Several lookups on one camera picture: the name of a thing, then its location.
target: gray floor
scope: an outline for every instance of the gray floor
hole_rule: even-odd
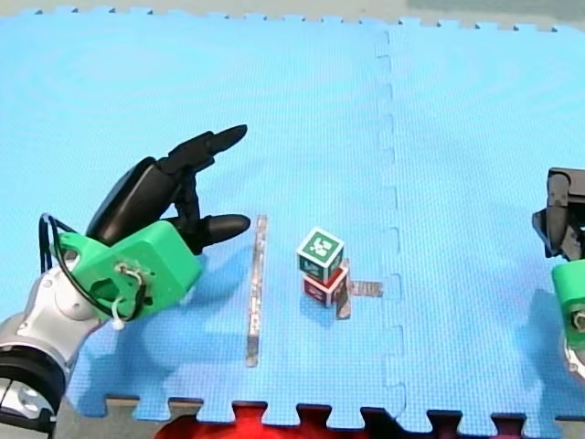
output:
[[[104,1],[79,0],[75,6],[81,11]],[[50,10],[63,2],[55,0],[0,0],[0,14],[15,14],[23,7]],[[343,16],[357,21],[361,16],[396,22],[401,16],[418,16],[423,23],[433,25],[440,19],[460,20],[470,27],[477,21],[492,21],[502,28],[516,23],[533,23],[542,29],[555,24],[571,24],[585,30],[585,1],[583,0],[150,0],[137,3],[131,0],[112,0],[108,5],[120,11],[130,6],[146,5],[155,12],[180,8],[193,13],[226,12],[241,16],[247,12],[263,13],[270,18],[284,14],[303,14],[309,20],[323,15]]]
[[[0,15],[13,15],[19,10],[37,7],[49,12],[56,5],[67,5],[55,0],[0,0]],[[88,10],[104,1],[79,0],[74,5]],[[112,0],[107,5],[119,11],[131,6],[152,7],[155,13],[176,8],[194,14],[225,12],[231,16],[242,16],[248,12],[265,14],[268,18],[279,18],[285,14],[302,14],[307,20],[318,20],[321,16],[342,16],[346,21],[357,21],[362,16],[397,22],[402,16],[417,16],[426,25],[434,25],[441,19],[459,20],[464,27],[476,22],[496,22],[503,29],[516,23],[532,23],[542,30],[554,25],[571,25],[585,30],[585,0],[151,0],[136,3],[130,0]],[[59,416],[57,439],[102,439],[124,437],[125,439],[150,439],[160,427],[158,423],[132,421],[133,404],[116,402],[109,405],[109,415],[103,419],[84,419],[65,404]],[[195,412],[194,407],[176,406],[174,415]],[[581,423],[562,423],[564,437],[585,438],[585,426]]]

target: black cable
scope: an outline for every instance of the black cable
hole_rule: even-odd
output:
[[[58,266],[65,274],[65,277],[71,282],[71,284],[75,287],[75,289],[83,296],[85,300],[87,300],[92,306],[97,308],[98,310],[102,311],[106,316],[113,317],[112,310],[106,306],[101,304],[97,301],[94,297],[92,297],[83,286],[75,279],[71,271],[69,270],[67,264],[65,263],[65,257],[63,255],[63,248],[61,247],[61,242],[59,239],[59,229],[64,230],[66,232],[77,233],[74,229],[63,224],[58,219],[54,217],[44,214],[41,216],[39,221],[38,227],[38,243],[39,243],[39,250],[40,250],[40,260],[41,260],[41,273],[44,273],[46,270],[50,270],[52,268],[52,261],[51,261],[51,252],[50,252],[50,244],[48,238],[48,225],[51,227],[52,235],[53,235],[53,246],[55,248],[55,257],[58,262]],[[136,296],[134,298],[134,307],[133,311],[128,316],[119,316],[119,318],[124,322],[129,322],[134,320],[144,306],[144,299],[146,293],[146,285],[141,284],[136,291]]]

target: red surface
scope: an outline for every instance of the red surface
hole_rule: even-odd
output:
[[[179,418],[168,424],[155,439],[369,439],[364,432],[339,433],[325,428],[319,412],[302,417],[298,428],[277,428],[262,425],[263,408],[236,407],[236,423],[215,425],[198,423],[191,417]]]
[[[262,407],[234,407],[236,422],[232,425],[202,424],[194,417],[179,418],[168,424],[155,439],[370,439],[366,432],[340,433],[327,430],[327,411],[309,410],[300,412],[301,426],[298,428],[277,428],[261,424]],[[378,433],[372,436],[384,439],[460,439],[457,416],[430,416],[434,426],[433,434],[406,434],[387,416],[380,422]],[[493,439],[521,439],[521,419],[497,419],[498,435]]]

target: white cable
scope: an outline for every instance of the white cable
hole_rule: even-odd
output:
[[[116,297],[116,300],[113,301],[112,303],[112,328],[114,331],[122,331],[125,327],[125,324],[123,322],[123,320],[120,318],[120,315],[118,314],[118,305],[120,304],[120,302],[124,300],[124,298],[120,295],[118,297]]]

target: green cube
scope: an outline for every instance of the green cube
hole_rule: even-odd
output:
[[[315,227],[297,250],[299,268],[315,280],[326,283],[344,258],[344,242]]]

